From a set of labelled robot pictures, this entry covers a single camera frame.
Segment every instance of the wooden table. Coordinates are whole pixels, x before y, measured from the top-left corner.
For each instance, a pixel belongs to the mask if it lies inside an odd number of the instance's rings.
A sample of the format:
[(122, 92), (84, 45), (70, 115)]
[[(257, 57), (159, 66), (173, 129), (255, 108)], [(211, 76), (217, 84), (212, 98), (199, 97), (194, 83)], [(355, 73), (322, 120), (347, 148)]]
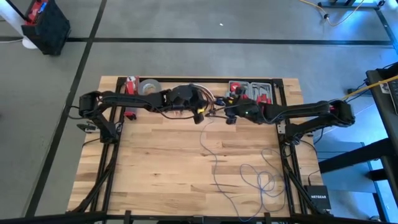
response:
[[(116, 80), (117, 77), (102, 77), (99, 91), (114, 91)], [(283, 81), (287, 104), (302, 104), (299, 81), (295, 78)], [(173, 88), (178, 84), (162, 83), (162, 88)], [(199, 84), (215, 95), (224, 95), (228, 88), (227, 83)], [(137, 117), (136, 121), (125, 119), (108, 213), (123, 215), (125, 210), (131, 210), (133, 215), (236, 217), (231, 202), (218, 192), (214, 183), (215, 158), (199, 142), (200, 133), (210, 122), (209, 118), (196, 125), (192, 119), (169, 120), (144, 109), (137, 111)], [(213, 120), (214, 123), (206, 127), (202, 140), (218, 156), (217, 181), (232, 198), (239, 215), (251, 217), (260, 206), (259, 191), (242, 180), (239, 167), (246, 163), (258, 171), (277, 174), (261, 157), (263, 149), (279, 152), (276, 127), (253, 124), (242, 118), (238, 118), (236, 125), (232, 126), (225, 124), (224, 119)], [(293, 123), (302, 121), (304, 119), (292, 119)], [(98, 134), (88, 134), (86, 141), (98, 137)], [(310, 137), (303, 139), (312, 143)], [(306, 144), (298, 145), (296, 150), (302, 182), (306, 184), (308, 175), (319, 169), (317, 156), (313, 148)], [(99, 141), (83, 148), (68, 210), (75, 208), (94, 185), (101, 151)], [(270, 150), (264, 151), (264, 155), (282, 174), (280, 156)], [(248, 181), (256, 183), (252, 170), (243, 169), (243, 174)], [(268, 179), (269, 176), (262, 177), (264, 182)], [(321, 185), (320, 173), (311, 175), (311, 181), (313, 185)], [(276, 178), (275, 188), (269, 193), (277, 194), (283, 188), (284, 181)], [(294, 186), (292, 191), (295, 209), (300, 211)], [(100, 195), (98, 210), (101, 209), (102, 198)], [(275, 198), (264, 196), (264, 204), (269, 210), (279, 210), (286, 204), (278, 212), (272, 212), (272, 217), (289, 217), (287, 201), (284, 200), (285, 193)], [(263, 212), (267, 211), (262, 209), (258, 216), (262, 216)]]

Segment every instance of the duct tape roll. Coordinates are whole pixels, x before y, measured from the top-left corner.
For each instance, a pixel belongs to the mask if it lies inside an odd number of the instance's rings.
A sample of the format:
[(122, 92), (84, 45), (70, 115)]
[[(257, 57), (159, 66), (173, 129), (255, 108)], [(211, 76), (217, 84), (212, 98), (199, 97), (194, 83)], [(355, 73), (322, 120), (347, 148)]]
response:
[(162, 91), (160, 83), (154, 79), (147, 79), (138, 84), (138, 95), (148, 95)]

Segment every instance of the black box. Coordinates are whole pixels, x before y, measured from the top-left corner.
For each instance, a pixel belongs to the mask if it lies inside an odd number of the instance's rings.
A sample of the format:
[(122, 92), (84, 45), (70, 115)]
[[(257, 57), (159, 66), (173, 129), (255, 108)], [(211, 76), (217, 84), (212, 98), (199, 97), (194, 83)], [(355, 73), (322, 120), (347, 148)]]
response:
[(331, 209), (328, 189), (326, 186), (304, 186), (311, 201), (321, 210)]
[(45, 55), (60, 55), (70, 33), (69, 20), (54, 0), (33, 0), (22, 25), (24, 35)]

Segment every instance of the concrete floor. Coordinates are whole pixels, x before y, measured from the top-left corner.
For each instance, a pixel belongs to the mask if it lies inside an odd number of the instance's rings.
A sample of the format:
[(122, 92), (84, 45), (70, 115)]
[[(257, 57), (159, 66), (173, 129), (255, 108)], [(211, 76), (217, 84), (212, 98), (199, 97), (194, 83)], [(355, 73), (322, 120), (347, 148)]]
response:
[[(13, 2), (25, 10), (30, 1)], [(101, 0), (56, 2), (71, 22), (71, 37), (88, 37)], [(398, 35), (396, 7), (388, 2), (382, 12)], [(350, 11), (328, 12), (337, 21)], [(15, 35), (0, 22), (0, 36)], [(389, 40), (373, 10), (359, 10), (332, 28), (296, 0), (108, 0), (96, 36)], [(21, 43), (0, 44), (0, 95), (5, 98), (0, 101), (0, 218), (20, 217), (26, 210), (85, 45), (67, 43), (61, 56), (49, 57)], [(97, 88), (102, 75), (296, 77), (310, 103), (341, 97), (363, 82), (366, 70), (397, 60), (390, 46), (94, 43), (74, 104)], [(352, 104), (360, 113), (374, 102), (358, 98)], [(37, 215), (63, 213), (67, 207), (85, 136), (77, 123), (67, 121)], [(328, 134), (345, 141), (339, 133)], [(353, 138), (375, 139), (368, 133)]]

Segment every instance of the blue cable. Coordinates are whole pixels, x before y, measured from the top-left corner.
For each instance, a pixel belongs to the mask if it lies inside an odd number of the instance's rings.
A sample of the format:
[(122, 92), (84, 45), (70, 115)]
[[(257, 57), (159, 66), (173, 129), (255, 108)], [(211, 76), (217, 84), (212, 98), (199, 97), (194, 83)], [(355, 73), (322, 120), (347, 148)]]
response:
[[(282, 175), (280, 174), (280, 172), (278, 171), (278, 169), (276, 169), (273, 165), (271, 165), (271, 164), (267, 161), (267, 159), (266, 159), (266, 158), (264, 157), (264, 155), (263, 155), (263, 152), (264, 152), (265, 150), (270, 150), (270, 151), (273, 151), (273, 152), (277, 153), (279, 156), (280, 156), (280, 154), (279, 154), (277, 151), (273, 150), (273, 149), (263, 149), (263, 150), (261, 151), (261, 157), (264, 159), (264, 161), (265, 161), (266, 163), (268, 163), (272, 168), (274, 168), (278, 174), (277, 174), (277, 175), (272, 175), (270, 172), (267, 172), (267, 171), (258, 172), (258, 171), (257, 171), (252, 165), (250, 165), (250, 164), (242, 164), (242, 165), (240, 166), (240, 168), (239, 168), (239, 173), (240, 173), (240, 175), (241, 175), (242, 180), (245, 181), (245, 183), (249, 184), (250, 186), (252, 186), (252, 187), (254, 187), (254, 188), (256, 188), (256, 189), (259, 189), (259, 191), (260, 191), (260, 200), (261, 200), (261, 204), (260, 204), (259, 210), (258, 210), (252, 217), (248, 218), (247, 220), (243, 220), (243, 219), (240, 217), (239, 212), (238, 212), (238, 209), (237, 209), (236, 206), (235, 206), (235, 203), (232, 201), (231, 197), (229, 197), (229, 196), (221, 189), (220, 185), (219, 185), (218, 182), (217, 182), (217, 179), (216, 179), (216, 170), (217, 170), (217, 165), (218, 165), (218, 158), (217, 158), (217, 155), (216, 155), (213, 151), (211, 151), (210, 149), (208, 149), (208, 148), (202, 143), (202, 140), (201, 140), (201, 137), (202, 137), (203, 133), (205, 132), (206, 127), (207, 127), (209, 124), (213, 124), (213, 123), (214, 123), (214, 120), (211, 119), (211, 122), (208, 123), (208, 124), (206, 124), (205, 127), (203, 127), (203, 129), (202, 129), (202, 131), (201, 131), (201, 133), (200, 133), (200, 145), (201, 145), (204, 149), (206, 149), (208, 152), (210, 152), (210, 154), (212, 154), (212, 155), (214, 156), (214, 158), (215, 158), (215, 167), (214, 167), (214, 171), (213, 171), (214, 183), (216, 184), (216, 186), (217, 186), (217, 188), (218, 188), (218, 191), (221, 192), (221, 193), (231, 202), (231, 204), (232, 204), (232, 206), (234, 207), (235, 212), (236, 212), (236, 215), (238, 216), (239, 220), (240, 220), (241, 222), (249, 222), (249, 221), (252, 220), (254, 217), (256, 217), (256, 216), (258, 215), (258, 213), (260, 213), (260, 211), (261, 211), (262, 208), (264, 208), (264, 209), (267, 210), (268, 212), (279, 212), (279, 211), (281, 211), (281, 210), (285, 207), (285, 204), (286, 204), (286, 194), (284, 194), (284, 196), (285, 196), (285, 197), (284, 197), (284, 204), (282, 205), (281, 208), (279, 208), (279, 209), (277, 209), (277, 210), (268, 210), (268, 209), (266, 208), (266, 206), (264, 205), (264, 199), (263, 199), (263, 194), (266, 194), (266, 195), (268, 195), (268, 196), (274, 198), (274, 197), (278, 197), (280, 194), (282, 194), (282, 193), (285, 192), (286, 186), (285, 186), (285, 184), (284, 184), (283, 190), (280, 191), (279, 193), (277, 193), (276, 195), (270, 195), (270, 194), (268, 193), (268, 192), (270, 192), (270, 191), (273, 191), (273, 189), (275, 188), (275, 177), (280, 177), (282, 180), (283, 180), (283, 177), (282, 177)], [(242, 174), (242, 167), (243, 167), (243, 166), (249, 166), (249, 167), (252, 168), (253, 171), (257, 174), (257, 186), (255, 186), (255, 185), (249, 183), (249, 182), (243, 177), (243, 174)], [(266, 183), (264, 186), (261, 185), (261, 175), (262, 175), (262, 174), (268, 174), (268, 175), (271, 177), (271, 179), (268, 181), (268, 183)], [(271, 188), (270, 190), (264, 190), (264, 188), (267, 187), (267, 185), (269, 185), (271, 182), (274, 183), (274, 185), (272, 186), (272, 188)]]

